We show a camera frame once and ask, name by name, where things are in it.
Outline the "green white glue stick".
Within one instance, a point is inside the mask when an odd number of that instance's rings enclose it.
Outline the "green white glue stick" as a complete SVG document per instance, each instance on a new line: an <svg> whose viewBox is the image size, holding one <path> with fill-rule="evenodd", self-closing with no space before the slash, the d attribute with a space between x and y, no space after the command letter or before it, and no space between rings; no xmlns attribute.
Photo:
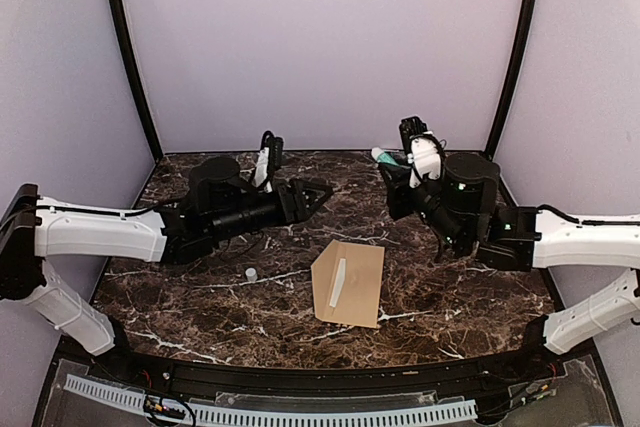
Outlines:
<svg viewBox="0 0 640 427"><path fill-rule="evenodd" d="M396 160L389 152L380 147L373 147L370 151L373 160L379 165L406 168L407 165Z"/></svg>

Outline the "white glue stick cap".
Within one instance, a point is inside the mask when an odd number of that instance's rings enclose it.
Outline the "white glue stick cap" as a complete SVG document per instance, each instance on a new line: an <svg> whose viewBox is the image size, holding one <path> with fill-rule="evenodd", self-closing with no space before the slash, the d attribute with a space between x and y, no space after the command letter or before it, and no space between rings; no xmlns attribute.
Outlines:
<svg viewBox="0 0 640 427"><path fill-rule="evenodd" d="M245 271L245 275L248 281L255 282L257 280L257 271L254 268L248 268Z"/></svg>

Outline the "brown kraft paper envelope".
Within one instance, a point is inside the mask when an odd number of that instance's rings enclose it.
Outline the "brown kraft paper envelope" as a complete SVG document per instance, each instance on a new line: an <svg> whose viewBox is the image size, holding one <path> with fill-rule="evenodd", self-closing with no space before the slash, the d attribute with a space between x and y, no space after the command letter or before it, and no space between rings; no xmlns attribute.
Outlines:
<svg viewBox="0 0 640 427"><path fill-rule="evenodd" d="M341 258L347 259L346 279L337 306L330 308ZM332 240L311 265L315 317L322 322L375 329L384 258L383 247Z"/></svg>

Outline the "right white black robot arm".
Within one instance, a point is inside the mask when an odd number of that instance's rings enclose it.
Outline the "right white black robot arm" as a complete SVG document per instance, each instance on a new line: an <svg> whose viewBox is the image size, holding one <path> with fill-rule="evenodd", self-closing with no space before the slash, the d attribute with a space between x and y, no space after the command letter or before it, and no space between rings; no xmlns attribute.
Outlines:
<svg viewBox="0 0 640 427"><path fill-rule="evenodd" d="M454 153L435 172L382 162L390 216L416 214L457 257L474 256L499 271L560 266L611 266L622 274L581 302L530 321L523 349L510 360L521 381L534 379L549 352L576 345L639 313L639 218L586 218L548 204L509 207L497 202L500 168L477 154Z"/></svg>

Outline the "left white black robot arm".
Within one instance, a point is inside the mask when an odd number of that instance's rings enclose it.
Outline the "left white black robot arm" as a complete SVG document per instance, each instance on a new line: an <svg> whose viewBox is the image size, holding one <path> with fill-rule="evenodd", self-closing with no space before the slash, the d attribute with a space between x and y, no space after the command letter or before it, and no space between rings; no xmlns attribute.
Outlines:
<svg viewBox="0 0 640 427"><path fill-rule="evenodd" d="M49 263L53 256L119 257L183 265L221 243L271 227L307 221L331 197L324 183L274 180L278 164L261 155L250 178L227 156L189 173L188 191L139 210L58 202L22 185L1 219L1 297L32 307L56 330L101 358L120 383L141 374L123 328L91 307Z"/></svg>

